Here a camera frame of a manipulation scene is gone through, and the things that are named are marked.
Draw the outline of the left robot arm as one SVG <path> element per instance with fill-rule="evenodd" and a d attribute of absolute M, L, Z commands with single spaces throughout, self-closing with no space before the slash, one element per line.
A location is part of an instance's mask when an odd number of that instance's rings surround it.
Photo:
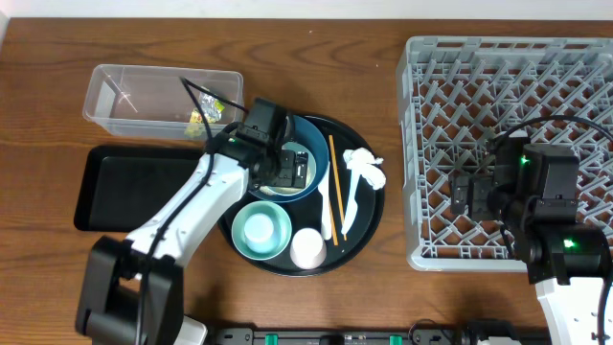
<path fill-rule="evenodd" d="M 89 252 L 76 331 L 95 344 L 202 344 L 208 329 L 184 312 L 184 268 L 219 218 L 271 184 L 295 136 L 293 112 L 256 99 L 245 122 L 209 139 L 188 181 L 124 240 Z"/>

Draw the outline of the foil snack wrapper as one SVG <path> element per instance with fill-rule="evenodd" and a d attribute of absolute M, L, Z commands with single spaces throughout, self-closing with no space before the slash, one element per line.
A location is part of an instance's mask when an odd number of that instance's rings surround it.
<path fill-rule="evenodd" d="M 225 109 L 223 103 L 218 99 L 204 93 L 200 93 L 199 101 L 200 107 L 203 110 L 204 117 L 209 126 L 218 123 L 221 120 L 222 112 Z M 205 133 L 206 126 L 204 125 L 200 112 L 195 107 L 191 114 L 189 124 L 186 127 L 185 135 L 188 138 L 196 138 Z"/>

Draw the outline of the white tissue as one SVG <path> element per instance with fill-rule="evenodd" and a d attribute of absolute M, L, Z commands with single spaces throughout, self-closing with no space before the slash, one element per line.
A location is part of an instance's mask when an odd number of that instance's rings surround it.
<path fill-rule="evenodd" d="M 379 166 L 384 159 L 375 157 L 368 149 L 346 149 L 343 159 L 348 170 L 359 173 L 374 190 L 382 189 L 386 184 L 386 176 Z"/>

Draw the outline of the light blue cup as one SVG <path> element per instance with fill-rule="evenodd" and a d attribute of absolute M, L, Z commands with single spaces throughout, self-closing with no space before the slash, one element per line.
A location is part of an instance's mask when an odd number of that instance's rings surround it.
<path fill-rule="evenodd" d="M 273 249 L 275 228 L 272 219 L 266 214 L 250 216 L 243 228 L 247 246 L 257 253 L 266 253 Z"/>

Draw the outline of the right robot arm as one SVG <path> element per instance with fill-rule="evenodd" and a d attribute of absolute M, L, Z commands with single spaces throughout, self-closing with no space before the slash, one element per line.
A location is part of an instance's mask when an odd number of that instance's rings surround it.
<path fill-rule="evenodd" d="M 489 174 L 456 174 L 451 211 L 496 220 L 509 253 L 525 264 L 555 344 L 612 340 L 612 255 L 603 230 L 578 220 L 579 159 L 564 146 L 497 138 Z"/>

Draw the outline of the teal green bowl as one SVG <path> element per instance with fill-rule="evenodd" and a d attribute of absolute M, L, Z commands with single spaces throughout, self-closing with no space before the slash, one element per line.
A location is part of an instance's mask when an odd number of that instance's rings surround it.
<path fill-rule="evenodd" d="M 246 242 L 243 232 L 246 220 L 254 214 L 268 215 L 275 228 L 273 249 L 266 253 L 257 253 L 251 250 Z M 288 213 L 270 201 L 255 201 L 244 206 L 235 216 L 231 227 L 231 238 L 236 250 L 244 257 L 253 261 L 266 261 L 280 255 L 288 246 L 292 235 L 292 224 Z"/>

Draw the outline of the pink cup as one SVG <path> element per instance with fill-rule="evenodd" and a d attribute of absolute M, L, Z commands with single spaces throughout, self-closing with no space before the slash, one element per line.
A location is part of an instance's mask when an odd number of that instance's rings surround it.
<path fill-rule="evenodd" d="M 290 259 L 301 269 L 314 269 L 327 257 L 327 246 L 319 231 L 312 228 L 298 230 L 291 242 Z"/>

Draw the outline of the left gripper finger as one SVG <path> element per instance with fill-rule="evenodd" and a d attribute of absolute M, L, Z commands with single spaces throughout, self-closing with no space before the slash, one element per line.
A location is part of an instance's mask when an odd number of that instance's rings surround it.
<path fill-rule="evenodd" d="M 283 188 L 294 187 L 294 174 L 296 172 L 296 152 L 283 149 L 281 154 L 281 169 L 277 176 L 277 186 Z"/>
<path fill-rule="evenodd" d="M 295 173 L 294 173 L 294 187 L 305 188 L 307 186 L 308 179 L 308 162 L 309 153 L 306 151 L 295 152 Z"/>

